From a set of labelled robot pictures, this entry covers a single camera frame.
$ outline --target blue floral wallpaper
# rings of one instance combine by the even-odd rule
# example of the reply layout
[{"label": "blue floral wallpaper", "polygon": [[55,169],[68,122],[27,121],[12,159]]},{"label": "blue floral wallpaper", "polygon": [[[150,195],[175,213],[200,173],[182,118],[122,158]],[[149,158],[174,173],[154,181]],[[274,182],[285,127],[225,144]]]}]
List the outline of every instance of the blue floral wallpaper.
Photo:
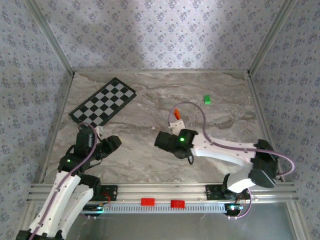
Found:
[{"label": "blue floral wallpaper", "polygon": [[282,0],[37,1],[75,71],[249,68]]},{"label": "blue floral wallpaper", "polygon": [[0,8],[0,239],[12,240],[71,77],[23,1]]},{"label": "blue floral wallpaper", "polygon": [[276,148],[293,157],[293,181],[320,239],[320,2],[299,0],[254,76]]}]

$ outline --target checkerboard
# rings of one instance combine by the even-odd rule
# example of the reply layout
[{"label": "checkerboard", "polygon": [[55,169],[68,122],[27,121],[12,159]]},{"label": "checkerboard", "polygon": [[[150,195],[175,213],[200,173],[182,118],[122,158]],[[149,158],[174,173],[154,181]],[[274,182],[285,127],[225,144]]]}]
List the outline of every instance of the checkerboard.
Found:
[{"label": "checkerboard", "polygon": [[105,125],[136,96],[136,91],[114,77],[69,116],[76,123],[88,123],[93,127]]}]

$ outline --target green block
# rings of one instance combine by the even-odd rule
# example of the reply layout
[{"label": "green block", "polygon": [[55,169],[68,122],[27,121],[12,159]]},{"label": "green block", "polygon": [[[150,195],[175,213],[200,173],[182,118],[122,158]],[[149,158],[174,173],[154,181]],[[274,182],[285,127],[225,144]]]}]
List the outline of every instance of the green block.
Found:
[{"label": "green block", "polygon": [[204,96],[204,104],[211,104],[210,95]]}]

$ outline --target purple cable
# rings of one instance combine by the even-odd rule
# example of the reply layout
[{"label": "purple cable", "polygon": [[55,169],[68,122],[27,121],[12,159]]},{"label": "purple cable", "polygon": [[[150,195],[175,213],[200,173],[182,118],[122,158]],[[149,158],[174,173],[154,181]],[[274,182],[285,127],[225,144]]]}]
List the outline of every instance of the purple cable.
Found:
[{"label": "purple cable", "polygon": [[234,150],[234,151],[244,151],[244,152],[259,152],[259,153],[264,153],[264,154],[272,154],[272,155],[276,155],[278,157],[284,158],[286,159],[290,164],[291,164],[291,169],[289,171],[283,172],[283,173],[279,173],[277,175],[277,177],[284,177],[286,175],[289,175],[291,173],[294,172],[296,166],[293,160],[291,160],[289,157],[287,157],[286,155],[283,155],[282,153],[276,152],[276,151],[272,151],[272,150],[265,150],[265,149],[256,149],[256,148],[243,148],[243,147],[233,147],[233,146],[226,146],[226,145],[222,145],[219,143],[216,143],[214,141],[212,141],[210,139],[210,137],[208,136],[207,132],[206,132],[206,114],[205,112],[201,109],[201,107],[191,101],[182,101],[179,102],[178,104],[176,104],[170,111],[169,116],[168,116],[168,125],[170,126],[170,116],[173,114],[175,108],[181,104],[191,104],[196,106],[200,112],[202,113],[202,117],[203,117],[203,125],[202,125],[202,132],[203,135],[205,137],[205,139],[207,139],[209,141],[209,143],[219,147],[219,148],[223,148],[223,149],[229,149],[229,150]]},{"label": "purple cable", "polygon": [[[88,156],[87,156],[82,162],[80,162],[74,169],[72,169],[67,175],[65,175],[65,177],[62,179],[62,181],[61,181],[61,182],[58,184],[58,186],[56,187],[56,190],[58,190],[58,191],[60,190],[61,186],[65,183],[65,181],[67,180],[67,178],[70,177],[71,174],[73,174],[73,173],[74,173],[77,169],[79,169],[83,164],[85,164],[86,161],[88,161],[88,160],[90,159],[90,157],[92,156],[92,154],[94,154],[94,151],[96,150],[97,143],[98,143],[98,135],[97,135],[97,132],[96,132],[95,128],[94,128],[92,125],[90,125],[90,124],[88,124],[88,123],[86,123],[86,122],[80,123],[80,124],[78,125],[78,127],[81,126],[81,125],[87,125],[88,127],[90,127],[90,128],[93,130],[93,133],[94,133],[94,144],[93,144],[93,147],[92,147],[90,153],[88,154]],[[58,191],[55,191],[55,192],[53,193],[53,195],[52,195],[52,197],[51,197],[51,199],[50,199],[50,201],[49,201],[49,203],[48,203],[48,206],[46,207],[46,209],[45,209],[45,211],[44,211],[44,213],[43,213],[43,216],[42,216],[42,218],[40,219],[40,221],[39,221],[39,223],[38,223],[40,226],[44,223],[44,220],[46,219],[46,217],[47,217],[47,215],[48,215],[48,212],[49,212],[49,210],[50,210],[53,202],[55,201],[55,198],[56,198],[56,196],[57,196],[57,194],[58,194]],[[33,240],[33,239],[34,239],[34,237],[35,237],[35,235],[37,234],[39,228],[40,228],[39,226],[37,226],[37,227],[35,228],[35,230],[34,230],[33,233],[31,234],[29,240]]]}]

